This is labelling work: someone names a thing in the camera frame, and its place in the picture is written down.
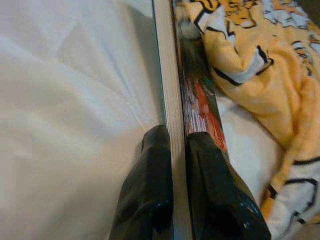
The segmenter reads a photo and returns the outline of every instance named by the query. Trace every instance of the crumpled blanket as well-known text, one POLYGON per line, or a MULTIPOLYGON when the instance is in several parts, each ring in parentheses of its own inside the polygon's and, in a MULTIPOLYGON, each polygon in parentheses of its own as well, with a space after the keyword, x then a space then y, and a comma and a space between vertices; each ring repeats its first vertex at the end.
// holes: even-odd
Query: crumpled blanket
POLYGON ((261 211, 272 239, 285 239, 320 212, 320 30, 294 0, 193 0, 185 7, 217 86, 284 149, 261 211))

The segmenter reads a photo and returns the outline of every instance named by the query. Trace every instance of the yellow blanket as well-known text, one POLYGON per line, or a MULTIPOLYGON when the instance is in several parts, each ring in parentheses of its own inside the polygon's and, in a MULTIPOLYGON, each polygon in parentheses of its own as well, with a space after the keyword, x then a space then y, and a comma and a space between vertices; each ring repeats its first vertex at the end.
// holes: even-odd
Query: yellow blanket
POLYGON ((261 206, 279 239, 320 212, 320 30, 293 0, 194 0, 185 7, 215 83, 285 150, 261 206))

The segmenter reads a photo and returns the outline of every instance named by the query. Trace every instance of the white bedsheet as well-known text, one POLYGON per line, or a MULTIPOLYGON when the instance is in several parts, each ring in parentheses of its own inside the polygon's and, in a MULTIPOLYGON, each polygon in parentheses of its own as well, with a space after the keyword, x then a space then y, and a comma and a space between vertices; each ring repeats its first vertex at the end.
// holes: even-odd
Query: white bedsheet
MULTIPOLYGON (((107 239, 142 137, 164 122, 151 1, 10 0, 0 16, 0 239, 107 239)), ((280 150, 217 96, 260 201, 280 150)))

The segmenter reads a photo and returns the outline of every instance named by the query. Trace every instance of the book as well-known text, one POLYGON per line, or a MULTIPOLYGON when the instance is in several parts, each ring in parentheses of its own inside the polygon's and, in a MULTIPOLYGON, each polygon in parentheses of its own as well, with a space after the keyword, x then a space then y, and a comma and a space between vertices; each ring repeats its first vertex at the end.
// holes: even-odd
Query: book
POLYGON ((186 185, 185 139, 208 132, 226 158, 226 140, 201 37, 193 31, 180 0, 153 0, 165 123, 170 135, 173 179, 173 238, 191 240, 186 185))

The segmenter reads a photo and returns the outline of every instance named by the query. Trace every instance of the white fabric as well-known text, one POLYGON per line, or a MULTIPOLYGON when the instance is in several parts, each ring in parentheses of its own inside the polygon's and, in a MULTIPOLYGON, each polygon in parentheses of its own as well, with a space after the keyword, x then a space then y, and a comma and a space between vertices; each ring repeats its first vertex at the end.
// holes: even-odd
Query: white fabric
MULTIPOLYGON (((150 0, 0 3, 0 239, 107 239, 164 122, 150 0)), ((260 196, 279 149, 218 94, 231 162, 260 196)))

